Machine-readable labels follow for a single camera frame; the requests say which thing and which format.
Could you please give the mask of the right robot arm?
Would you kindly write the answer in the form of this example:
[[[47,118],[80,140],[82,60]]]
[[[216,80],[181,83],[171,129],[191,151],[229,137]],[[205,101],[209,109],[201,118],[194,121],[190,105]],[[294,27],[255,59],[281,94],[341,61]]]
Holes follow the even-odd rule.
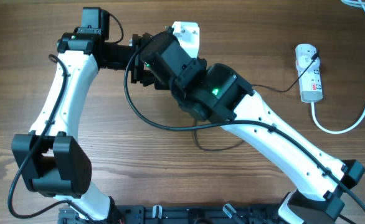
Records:
[[[203,128],[220,126],[275,164],[295,185],[277,215],[287,223],[334,223],[343,194],[352,194],[364,174],[356,160],[328,155],[284,122],[252,85],[222,63],[206,67],[178,38],[164,31],[137,51],[140,60],[170,90],[178,106]]]

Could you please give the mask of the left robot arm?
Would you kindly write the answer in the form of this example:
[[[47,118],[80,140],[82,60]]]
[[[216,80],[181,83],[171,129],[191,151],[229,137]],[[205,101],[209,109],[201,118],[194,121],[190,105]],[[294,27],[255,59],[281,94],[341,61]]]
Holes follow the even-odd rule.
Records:
[[[124,223],[114,200],[92,182],[92,163],[78,144],[78,126],[89,88],[101,68],[131,71],[129,60],[150,39],[136,35],[130,45],[109,39],[112,15],[85,7],[82,23],[64,33],[57,53],[49,55],[57,70],[40,115],[27,134],[16,134],[11,150],[16,180],[30,192],[66,203],[84,223]]]

